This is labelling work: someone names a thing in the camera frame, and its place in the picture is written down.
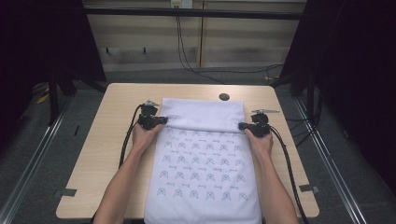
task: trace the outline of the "black cable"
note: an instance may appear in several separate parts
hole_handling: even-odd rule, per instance
[[[296,147],[298,147],[300,144],[302,144],[303,141],[305,141],[309,137],[309,135],[311,133],[313,133],[315,131],[315,129],[318,127],[321,110],[322,110],[322,104],[323,104],[323,94],[319,90],[317,110],[316,110],[316,114],[314,115],[314,117],[312,119],[310,119],[310,118],[308,118],[308,119],[287,119],[287,120],[291,120],[291,121],[298,121],[298,120],[303,120],[303,121],[311,120],[312,121],[312,130],[299,143],[296,144]],[[305,133],[306,131],[304,131],[302,133],[295,134],[293,137],[299,136],[299,135]]]
[[[292,187],[293,193],[294,193],[294,199],[295,199],[295,201],[297,203],[297,206],[298,206],[298,209],[300,211],[301,218],[303,219],[304,223],[307,224],[308,223],[308,219],[306,218],[304,209],[301,206],[300,197],[298,196],[296,184],[295,184],[295,181],[294,181],[293,171],[291,170],[291,163],[290,163],[290,157],[289,157],[288,150],[286,148],[285,143],[282,140],[282,137],[280,136],[280,133],[277,131],[277,129],[272,127],[272,126],[270,126],[270,130],[273,132],[273,134],[279,140],[280,145],[282,146],[283,153],[285,154],[286,164],[288,165],[291,187]]]
[[[181,49],[183,51],[183,56],[184,56],[184,61],[186,62],[187,66],[183,63],[183,60],[181,59],[181,52],[180,52],[180,43],[181,43]],[[180,22],[180,17],[177,17],[177,50],[178,50],[178,58],[180,60],[181,65],[184,67],[184,69],[186,69],[189,72],[193,72],[194,74],[201,76],[201,77],[207,77],[210,78],[216,82],[219,82],[221,84],[225,84],[224,82],[215,79],[213,77],[208,77],[208,76],[204,76],[202,75],[202,73],[236,73],[236,74],[253,74],[253,73],[262,73],[265,72],[268,76],[268,80],[267,80],[267,84],[269,83],[269,74],[268,71],[271,69],[275,69],[279,66],[282,66],[283,63],[279,63],[279,64],[271,64],[267,67],[265,67],[265,69],[262,70],[256,70],[256,71],[228,71],[228,70],[206,70],[206,71],[196,71],[195,69],[193,69],[190,66],[190,63],[187,59],[187,55],[186,55],[186,51],[184,49],[184,42],[183,42],[183,36],[181,33],[181,22]]]
[[[287,121],[306,121],[306,120],[309,120],[309,119],[288,119],[288,118],[285,118]]]
[[[225,85],[224,82],[222,82],[222,81],[220,81],[218,79],[215,79],[213,77],[204,76],[201,73],[199,73],[199,72],[195,71],[194,69],[192,69],[192,67],[189,64],[189,60],[187,60],[186,51],[184,50],[184,42],[183,42],[183,37],[182,37],[182,34],[181,34],[180,17],[176,17],[176,20],[177,20],[177,50],[178,50],[178,58],[180,60],[181,65],[184,67],[184,69],[186,69],[189,72],[193,72],[197,76],[206,77],[206,78],[212,79],[212,80],[214,80],[214,81],[216,81],[216,82],[218,82],[220,84]],[[184,59],[185,59],[186,64],[187,64],[188,67],[186,67],[186,65],[183,63],[183,60],[181,59],[180,43],[181,43],[181,48],[183,50]]]
[[[123,142],[123,144],[122,144],[122,150],[121,150],[121,155],[120,155],[120,165],[119,165],[119,168],[120,168],[120,167],[122,166],[122,164],[123,164],[124,157],[125,157],[126,145],[128,144],[129,138],[130,138],[130,136],[131,136],[132,129],[134,128],[134,125],[135,125],[135,123],[134,123],[134,118],[136,117],[137,110],[138,110],[139,108],[141,108],[142,106],[143,106],[143,105],[139,105],[139,106],[136,108],[136,110],[134,111],[134,116],[132,117],[131,125],[129,126],[128,132],[126,133],[124,142]]]
[[[304,130],[303,132],[297,133],[297,134],[293,135],[292,137],[294,138],[294,137],[300,136],[300,135],[306,133],[307,131],[308,131],[308,130]]]
[[[289,130],[291,131],[291,130],[297,128],[298,126],[300,126],[300,125],[302,125],[302,124],[304,124],[304,121],[303,121],[303,120],[300,121],[298,124],[294,125],[293,127],[289,128]]]

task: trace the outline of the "black tape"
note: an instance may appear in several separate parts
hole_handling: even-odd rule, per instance
[[[57,189],[53,192],[52,196],[55,198],[62,198],[62,196],[74,197],[76,192],[76,189]]]
[[[299,187],[301,192],[312,191],[312,187],[310,185],[300,185]]]

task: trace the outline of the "printed pattern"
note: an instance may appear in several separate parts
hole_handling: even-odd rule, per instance
[[[240,133],[164,128],[159,134],[153,179],[156,196],[169,200],[245,202],[256,185],[248,140]]]

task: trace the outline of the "white towel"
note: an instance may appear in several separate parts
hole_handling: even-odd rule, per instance
[[[242,102],[163,99],[145,222],[261,223]]]

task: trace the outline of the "wooden table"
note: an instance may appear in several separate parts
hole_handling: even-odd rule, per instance
[[[147,100],[161,104],[163,98],[219,100],[221,93],[229,94],[230,101],[244,102],[246,121],[248,122],[250,122],[252,110],[262,108],[280,110],[280,113],[268,114],[269,123],[279,130],[286,146],[288,146],[294,179],[304,212],[307,217],[316,217],[319,210],[313,192],[300,192],[299,186],[309,183],[273,88],[264,86],[126,83],[116,83],[108,86],[66,187],[67,189],[76,189],[76,195],[74,197],[62,197],[56,211],[57,216],[59,218],[88,218],[95,213],[108,182],[118,170],[122,143],[134,110],[138,105],[145,103]],[[154,140],[149,146],[139,163],[134,192],[126,213],[127,218],[143,218],[144,216],[155,142]],[[276,170],[295,204],[283,150],[276,139],[274,139],[272,155]],[[254,161],[257,180],[260,184],[261,172],[255,158]]]

